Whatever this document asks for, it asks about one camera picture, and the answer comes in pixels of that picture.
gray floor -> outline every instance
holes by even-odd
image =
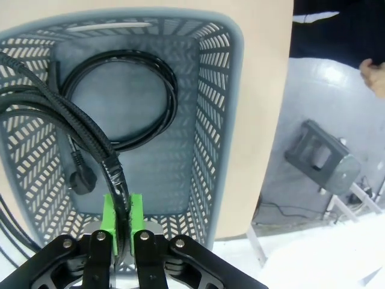
[[[366,176],[377,192],[385,178],[385,99],[374,96],[358,70],[329,60],[290,59],[282,109],[262,186],[262,202],[325,211],[331,196],[320,195],[318,186],[283,157],[298,136],[301,123],[307,119],[315,120],[335,137],[347,140],[346,146],[362,164],[357,182]],[[282,211],[310,219],[320,216],[298,208],[282,207]],[[309,220],[284,217],[277,208],[262,205],[255,221],[285,225]]]

coiled black cable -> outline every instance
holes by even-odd
[[[133,63],[146,66],[163,80],[166,90],[166,109],[162,115],[150,125],[150,127],[135,137],[127,138],[126,140],[119,142],[112,142],[112,146],[117,152],[124,152],[146,144],[157,135],[164,132],[172,124],[178,106],[178,86],[174,72],[167,63],[160,58],[141,51],[116,50],[97,54],[74,68],[60,88],[61,95],[71,100],[73,92],[85,76],[95,68],[111,62]]]

cable on floor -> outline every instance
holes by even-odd
[[[338,217],[339,217],[339,215],[336,212],[332,212],[332,211],[326,211],[326,212],[323,213],[323,212],[320,212],[320,211],[315,211],[315,210],[311,210],[311,209],[303,208],[303,207],[278,205],[278,204],[276,204],[274,202],[264,202],[263,201],[263,196],[261,194],[259,196],[258,203],[257,203],[256,209],[254,211],[253,220],[258,216],[260,207],[275,207],[275,208],[277,208],[279,210],[280,214],[282,216],[284,216],[284,217],[301,217],[301,218],[304,218],[304,219],[313,219],[313,218],[310,218],[310,217],[302,215],[302,214],[286,214],[282,210],[282,208],[293,208],[293,209],[298,209],[298,210],[303,210],[303,211],[309,211],[309,212],[313,212],[313,213],[316,213],[316,214],[320,214],[321,216],[323,216],[325,213],[334,214],[335,215],[335,222],[337,222]]]

white surface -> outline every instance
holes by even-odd
[[[370,215],[356,224],[277,236],[277,250],[263,246],[272,237],[261,238],[268,261],[258,278],[269,289],[361,288],[361,279],[385,266],[384,226],[383,215]]]

